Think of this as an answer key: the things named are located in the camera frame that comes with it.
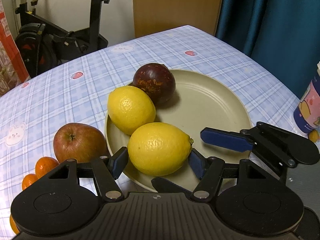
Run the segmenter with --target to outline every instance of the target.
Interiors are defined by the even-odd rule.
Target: cable
[[[11,3],[12,3],[12,12],[13,12],[14,25],[16,27],[17,34],[19,34],[19,23],[18,23],[18,18],[17,18],[17,15],[16,15],[17,2],[16,2],[16,0],[11,0]]]

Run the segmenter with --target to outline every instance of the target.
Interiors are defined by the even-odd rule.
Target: red apple
[[[83,123],[62,126],[54,136],[53,150],[59,163],[67,159],[86,163],[99,156],[109,156],[106,139],[100,130]]]

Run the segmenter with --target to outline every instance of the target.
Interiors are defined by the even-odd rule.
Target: yellow lemon
[[[310,141],[316,143],[319,140],[319,134],[317,130],[312,130],[309,134],[308,134],[308,138]]]
[[[129,135],[156,118],[156,108],[151,99],[141,89],[133,86],[119,87],[112,91],[107,108],[114,125]]]
[[[142,173],[164,176],[179,169],[192,149],[193,140],[179,128],[162,122],[138,128],[128,142],[132,164]]]

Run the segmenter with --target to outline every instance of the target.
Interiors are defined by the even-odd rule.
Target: teal curtain
[[[301,98],[320,61],[320,0],[222,0],[216,37]]]

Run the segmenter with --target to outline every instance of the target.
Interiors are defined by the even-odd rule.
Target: tablecloth
[[[298,98],[249,57],[191,26],[152,34],[60,65],[0,98],[0,239],[14,236],[10,205],[36,161],[54,156],[53,137],[66,123],[81,122],[104,133],[108,94],[132,81],[143,64],[206,74],[229,87],[244,103],[252,123],[293,130]],[[121,175],[124,192],[142,188]],[[89,179],[81,185],[95,191]]]

